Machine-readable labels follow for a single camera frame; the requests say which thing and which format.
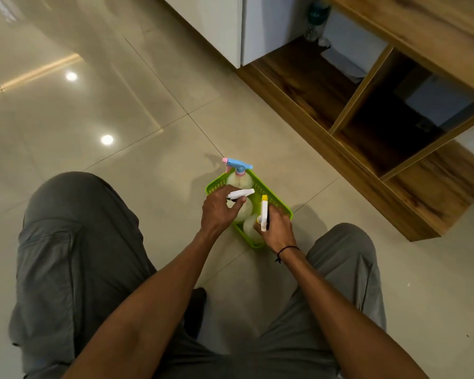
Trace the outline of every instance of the bracelet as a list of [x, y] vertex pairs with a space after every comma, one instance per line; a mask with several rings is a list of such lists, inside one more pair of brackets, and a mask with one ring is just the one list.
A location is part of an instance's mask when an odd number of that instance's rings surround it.
[[287, 248], [296, 248], [297, 250], [300, 251], [300, 249], [297, 247], [297, 246], [286, 246], [286, 247], [283, 247], [281, 250], [279, 250], [279, 252], [277, 253], [277, 256], [278, 258], [275, 260], [276, 262], [279, 262], [281, 263], [281, 257], [279, 256], [279, 254], [281, 254], [283, 252], [283, 250], [287, 249]]

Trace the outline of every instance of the gray trousers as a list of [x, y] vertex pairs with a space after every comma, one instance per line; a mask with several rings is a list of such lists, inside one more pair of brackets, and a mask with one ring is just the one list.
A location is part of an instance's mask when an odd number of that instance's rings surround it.
[[[342, 223], [307, 259], [351, 303], [386, 329], [376, 252]], [[100, 178], [60, 174], [36, 191], [19, 234], [17, 303], [9, 324], [28, 378], [59, 378], [103, 321], [156, 272], [139, 220]], [[337, 377], [339, 367], [297, 289], [269, 329], [239, 354], [216, 354], [179, 327], [155, 377]]]

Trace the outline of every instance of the shoe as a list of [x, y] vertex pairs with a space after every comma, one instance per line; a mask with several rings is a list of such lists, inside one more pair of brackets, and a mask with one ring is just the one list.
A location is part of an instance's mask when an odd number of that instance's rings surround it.
[[207, 292], [203, 287], [196, 288], [191, 293], [190, 302], [184, 312], [184, 329], [193, 339], [198, 338], [202, 320], [204, 319], [204, 310], [207, 303]]

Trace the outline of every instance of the glossy floor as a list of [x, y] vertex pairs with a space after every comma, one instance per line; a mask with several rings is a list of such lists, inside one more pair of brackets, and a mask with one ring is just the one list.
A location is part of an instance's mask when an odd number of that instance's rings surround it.
[[[222, 156], [252, 163], [295, 210], [304, 249], [339, 222], [367, 231], [392, 337], [432, 378], [474, 378], [474, 206], [444, 238], [407, 242], [161, 0], [0, 0], [0, 377], [21, 375], [6, 327], [23, 211], [43, 181], [105, 178], [161, 268], [195, 234]], [[295, 283], [229, 229], [199, 285], [201, 341], [225, 352], [264, 331]]]

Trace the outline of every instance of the green plastic basket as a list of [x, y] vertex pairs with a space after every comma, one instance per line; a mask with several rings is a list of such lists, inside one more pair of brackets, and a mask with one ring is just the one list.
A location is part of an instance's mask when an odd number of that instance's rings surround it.
[[[226, 179], [230, 175], [230, 173], [233, 173], [235, 169], [231, 169], [228, 173], [223, 173], [221, 174], [218, 178], [216, 178], [214, 181], [209, 183], [206, 187], [206, 193], [209, 195], [213, 191], [215, 191], [217, 188], [220, 186], [226, 185]], [[251, 194], [248, 199], [251, 200], [253, 203], [253, 213], [252, 214], [259, 214], [260, 213], [260, 208], [261, 208], [261, 201], [262, 201], [262, 195], [267, 195], [267, 199], [269, 203], [276, 205], [277, 207], [281, 208], [285, 213], [287, 213], [290, 216], [290, 219], [293, 218], [293, 212], [290, 210], [288, 206], [286, 206], [284, 203], [281, 202], [281, 200], [275, 196], [275, 194], [263, 183], [260, 181], [260, 178], [258, 178], [251, 170], [246, 170], [246, 173], [248, 173], [251, 178], [253, 179], [253, 189], [255, 192]], [[247, 235], [244, 234], [243, 228], [242, 228], [242, 223], [232, 223], [233, 226], [237, 229], [240, 235], [244, 237], [246, 242], [251, 246], [252, 248], [262, 248], [264, 244], [262, 245], [255, 245]]]

